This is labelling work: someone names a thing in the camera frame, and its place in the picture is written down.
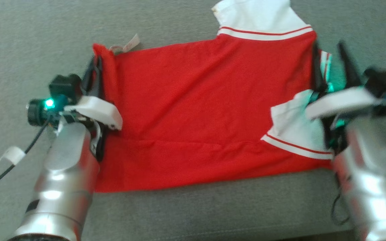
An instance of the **white tape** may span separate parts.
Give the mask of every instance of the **white tape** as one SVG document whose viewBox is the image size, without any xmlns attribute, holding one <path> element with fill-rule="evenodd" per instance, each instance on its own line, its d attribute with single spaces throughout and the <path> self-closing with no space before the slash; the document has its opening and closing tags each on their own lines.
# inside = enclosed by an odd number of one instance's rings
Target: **white tape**
<svg viewBox="0 0 386 241">
<path fill-rule="evenodd" d="M 19 163 L 25 155 L 26 154 L 23 152 L 22 149 L 18 148 L 17 146 L 12 146 L 6 150 L 6 152 L 0 158 L 0 161 L 8 160 L 14 165 L 17 165 L 17 163 Z"/>
<path fill-rule="evenodd" d="M 132 50 L 135 46 L 137 46 L 140 43 L 138 34 L 135 34 L 135 36 L 127 42 L 125 46 L 117 46 L 113 45 L 110 47 L 110 50 L 113 51 L 115 55 L 121 54 L 121 53 L 127 53 L 130 50 Z"/>
</svg>

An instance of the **striped trim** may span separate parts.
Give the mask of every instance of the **striped trim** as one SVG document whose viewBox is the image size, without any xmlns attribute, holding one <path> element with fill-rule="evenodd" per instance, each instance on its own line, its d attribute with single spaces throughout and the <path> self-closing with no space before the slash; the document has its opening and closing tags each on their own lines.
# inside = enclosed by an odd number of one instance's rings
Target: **striped trim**
<svg viewBox="0 0 386 241">
<path fill-rule="evenodd" d="M 268 142 L 269 144 L 274 145 L 278 148 L 281 148 L 285 151 L 289 151 L 291 153 L 298 154 L 304 157 L 310 157 L 310 158 L 322 159 L 322 160 L 333 159 L 333 153 L 331 152 L 311 150 L 308 148 L 304 148 L 295 144 L 282 141 L 273 136 L 264 135 L 261 140 Z"/>
<path fill-rule="evenodd" d="M 217 35 L 219 34 L 227 34 L 236 38 L 245 38 L 251 40 L 262 40 L 262 41 L 274 41 L 274 40 L 283 40 L 288 38 L 297 37 L 299 35 L 305 34 L 307 32 L 312 32 L 312 27 L 310 25 L 303 27 L 301 29 L 297 29 L 290 32 L 284 33 L 270 33 L 270 32 L 252 32 L 234 29 L 228 26 L 222 26 Z"/>
<path fill-rule="evenodd" d="M 331 54 L 321 51 L 321 64 L 320 69 L 321 73 L 323 74 L 324 81 L 328 82 L 328 78 L 330 75 L 330 64 L 331 64 Z"/>
</svg>

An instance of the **green led light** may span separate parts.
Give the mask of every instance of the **green led light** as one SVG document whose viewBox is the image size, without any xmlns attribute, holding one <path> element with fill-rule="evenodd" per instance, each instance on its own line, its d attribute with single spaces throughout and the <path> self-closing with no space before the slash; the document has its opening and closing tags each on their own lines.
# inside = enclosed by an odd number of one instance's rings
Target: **green led light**
<svg viewBox="0 0 386 241">
<path fill-rule="evenodd" d="M 345 121 L 343 119 L 338 119 L 336 122 L 336 128 L 342 127 L 345 125 Z"/>
<path fill-rule="evenodd" d="M 47 108 L 53 108 L 55 106 L 55 101 L 52 98 L 46 99 L 44 102 Z"/>
<path fill-rule="evenodd" d="M 327 92 L 331 93 L 334 92 L 334 86 L 331 83 L 327 83 Z"/>
</svg>

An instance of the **metal cylinder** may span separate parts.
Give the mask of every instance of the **metal cylinder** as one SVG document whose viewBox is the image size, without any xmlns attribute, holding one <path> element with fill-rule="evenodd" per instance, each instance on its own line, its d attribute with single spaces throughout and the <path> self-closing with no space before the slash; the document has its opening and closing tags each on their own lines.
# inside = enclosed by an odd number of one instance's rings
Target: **metal cylinder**
<svg viewBox="0 0 386 241">
<path fill-rule="evenodd" d="M 358 118 L 346 128 L 348 148 L 334 160 L 342 196 L 362 241 L 386 241 L 386 128 Z"/>
<path fill-rule="evenodd" d="M 80 241 L 98 172 L 89 131 L 81 123 L 64 126 L 44 160 L 23 222 L 10 240 L 46 235 Z"/>
</svg>

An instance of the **red stripe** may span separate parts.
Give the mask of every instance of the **red stripe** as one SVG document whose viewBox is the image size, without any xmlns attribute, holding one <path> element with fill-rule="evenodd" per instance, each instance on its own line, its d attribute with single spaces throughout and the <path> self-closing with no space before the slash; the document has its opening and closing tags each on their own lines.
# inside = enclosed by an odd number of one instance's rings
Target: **red stripe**
<svg viewBox="0 0 386 241">
<path fill-rule="evenodd" d="M 252 33 L 252 34 L 260 34 L 260 35 L 285 35 L 285 34 L 297 32 L 297 31 L 300 31 L 300 30 L 303 30 L 303 29 L 311 28 L 311 26 L 306 26 L 306 27 L 301 28 L 301 29 L 293 30 L 293 31 L 290 31 L 290 32 L 284 32 L 284 33 L 252 32 L 252 31 L 244 31 L 244 30 L 234 29 L 234 28 L 231 28 L 231 27 L 228 27 L 228 26 L 223 26 L 220 29 L 224 29 L 224 28 L 232 30 L 232 31 L 235 31 L 235 32 Z"/>
<path fill-rule="evenodd" d="M 327 53 L 327 58 L 326 58 L 326 67 L 324 68 L 324 81 L 327 82 L 327 67 L 328 67 L 328 58 L 330 58 L 330 54 Z"/>
<path fill-rule="evenodd" d="M 301 147 L 301 146 L 298 146 L 298 145 L 295 145 L 295 144 L 292 144 L 292 143 L 288 143 L 288 142 L 285 142 L 283 140 L 280 140 L 280 139 L 277 139 L 276 137 L 273 137 L 271 135 L 268 134 L 268 137 L 276 140 L 276 141 L 279 141 L 281 143 L 284 143 L 284 144 L 287 144 L 287 145 L 290 145 L 290 146 L 293 146 L 293 147 L 296 147 L 296 148 L 300 148 L 300 149 L 303 149 L 305 151 L 310 151 L 310 152 L 314 152 L 314 153 L 317 153 L 317 154 L 332 154 L 331 152 L 328 152 L 328 151 L 314 151 L 314 150 L 311 150 L 311 149 L 307 149 L 305 147 Z"/>
</svg>

